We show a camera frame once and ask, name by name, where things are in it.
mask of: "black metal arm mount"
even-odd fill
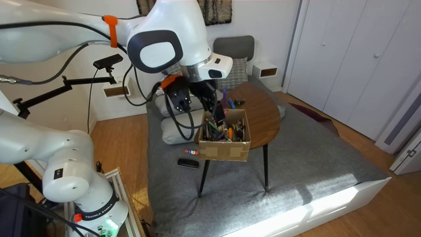
[[[111,72],[114,70],[112,65],[121,62],[123,57],[119,54],[115,54],[100,60],[97,60],[93,63],[93,65],[98,69],[101,70],[105,68],[108,72],[108,77],[98,77],[98,78],[82,78],[82,79],[71,79],[68,80],[65,76],[62,76],[64,86],[59,87],[55,90],[47,92],[45,94],[39,95],[35,98],[29,99],[27,101],[22,101],[22,98],[18,98],[13,101],[13,104],[16,104],[17,108],[19,109],[18,116],[24,119],[27,119],[30,112],[28,108],[42,103],[46,100],[54,98],[60,94],[68,92],[72,90],[72,85],[82,85],[82,84],[91,84],[91,83],[110,83],[116,84],[114,76],[111,75]],[[26,162],[20,162],[14,165],[24,176],[25,178],[40,192],[43,193],[43,182],[38,177],[37,174],[28,166]]]

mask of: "bed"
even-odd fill
[[[148,194],[157,236],[295,236],[368,204],[389,181],[360,152],[280,101],[261,81],[252,76],[248,81],[286,107],[269,145],[268,193],[262,150],[253,149],[247,162],[212,162],[198,198],[204,161],[196,170],[177,166],[184,150],[198,145],[165,144],[163,116],[154,102],[147,104]]]

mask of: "red button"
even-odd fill
[[[79,222],[82,220],[82,214],[78,213],[75,215],[75,222]]]

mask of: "cardboard box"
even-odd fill
[[[205,118],[210,117],[209,112],[205,112],[202,117],[202,123]],[[199,157],[206,160],[224,160],[224,161],[247,161],[250,150],[250,131],[245,110],[228,110],[225,114],[227,124],[235,124],[238,119],[244,119],[245,139],[243,142],[217,142],[203,140],[203,127],[199,130]]]

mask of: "gray blanket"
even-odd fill
[[[177,166],[194,143],[162,141],[161,115],[149,103],[149,199],[159,236],[219,237],[358,183],[387,175],[360,152],[315,120],[283,103],[259,80],[249,81],[286,106],[281,130],[269,143],[269,192],[264,191],[263,149],[250,150],[247,162],[211,161],[197,197],[204,162],[199,169]]]

